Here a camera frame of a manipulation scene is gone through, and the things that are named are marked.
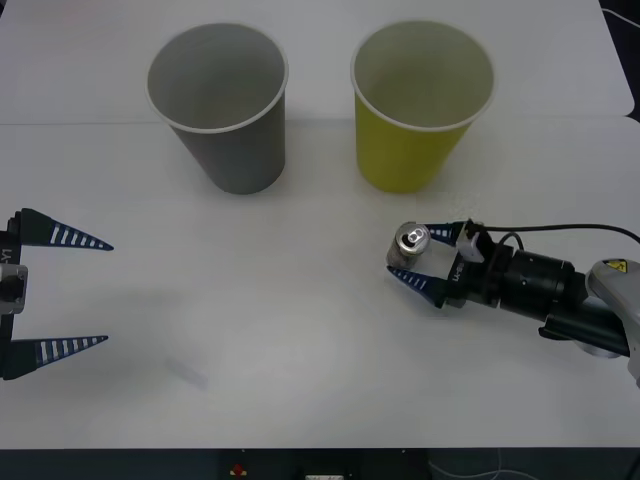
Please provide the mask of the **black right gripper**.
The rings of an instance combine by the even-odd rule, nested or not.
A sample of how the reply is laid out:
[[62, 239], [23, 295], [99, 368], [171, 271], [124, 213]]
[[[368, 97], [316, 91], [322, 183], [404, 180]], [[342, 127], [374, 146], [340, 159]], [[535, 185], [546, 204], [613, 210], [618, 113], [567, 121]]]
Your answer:
[[497, 252], [496, 243], [492, 238], [482, 238], [478, 251], [482, 261], [468, 260], [457, 246], [468, 238], [468, 225], [469, 221], [425, 225], [432, 240], [452, 246], [455, 250], [446, 280], [393, 266], [387, 266], [387, 271], [437, 309], [445, 306], [462, 308], [467, 302], [496, 308], [499, 297], [489, 273], [490, 260]]

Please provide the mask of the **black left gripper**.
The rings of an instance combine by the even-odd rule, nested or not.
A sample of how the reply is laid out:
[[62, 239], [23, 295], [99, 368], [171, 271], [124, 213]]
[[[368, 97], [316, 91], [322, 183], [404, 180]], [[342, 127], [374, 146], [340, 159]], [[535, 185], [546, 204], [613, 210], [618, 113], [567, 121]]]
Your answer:
[[24, 208], [1, 232], [1, 379], [15, 380], [109, 339], [106, 335], [11, 340], [14, 315], [24, 307], [21, 243], [27, 246], [113, 251], [93, 235]]

